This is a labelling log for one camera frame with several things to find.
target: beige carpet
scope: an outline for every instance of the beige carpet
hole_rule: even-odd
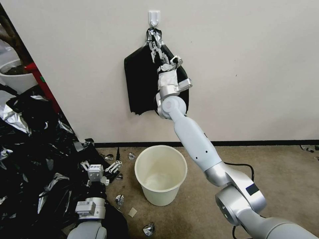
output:
[[[120,148],[123,167],[122,181],[115,180],[107,187],[108,200],[113,204],[118,194],[125,197],[120,208],[127,219],[132,239],[146,238],[144,225],[154,222],[156,232],[151,238],[232,238],[232,225],[223,217],[214,195],[220,188],[210,184],[184,148],[188,174],[176,199],[167,206],[150,204],[134,175],[134,161],[128,153],[138,156],[145,148]],[[296,222],[319,236],[319,151],[302,151],[299,146],[216,147],[225,162],[248,163],[254,167],[255,183],[267,200],[262,211],[265,217],[277,216]],[[116,148],[99,148],[100,153],[116,155]],[[250,176],[247,167],[236,167]],[[130,209],[137,210],[134,218]],[[248,238],[240,227],[237,238]]]

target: white adhesive hook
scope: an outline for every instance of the white adhesive hook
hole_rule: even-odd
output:
[[[156,27],[160,22],[160,11],[149,11],[149,24]]]

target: foil piece on floor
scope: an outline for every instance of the foil piece on floor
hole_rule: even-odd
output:
[[[119,205],[119,206],[123,206],[124,204],[124,195],[120,194],[117,195],[115,198],[115,202]]]
[[[151,236],[155,232],[155,225],[154,222],[151,222],[150,224],[146,225],[143,228],[143,232],[146,236]]]
[[[136,159],[135,154],[129,153],[129,160],[134,160],[134,159]]]
[[[104,159],[113,161],[114,160],[114,155],[113,154],[108,154]]]
[[[123,174],[119,174],[119,175],[116,177],[116,180],[123,180]]]

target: black plastic bag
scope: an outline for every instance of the black plastic bag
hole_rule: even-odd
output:
[[[150,28],[148,31],[155,31],[157,36],[161,37],[161,31],[156,28]],[[167,55],[169,60],[174,57],[166,45],[161,45],[160,49]],[[125,58],[124,69],[131,112],[141,115],[146,111],[157,110],[155,100],[159,80],[157,69],[162,64],[163,62],[158,55],[155,57],[155,63],[153,63],[148,44]],[[177,68],[176,72],[178,82],[188,78],[183,67]],[[188,110],[189,90],[181,92],[179,97],[185,101]]]

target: small paper scrap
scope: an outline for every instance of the small paper scrap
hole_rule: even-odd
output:
[[[134,207],[132,207],[129,212],[129,216],[134,217],[136,213],[137,213],[137,210]]]

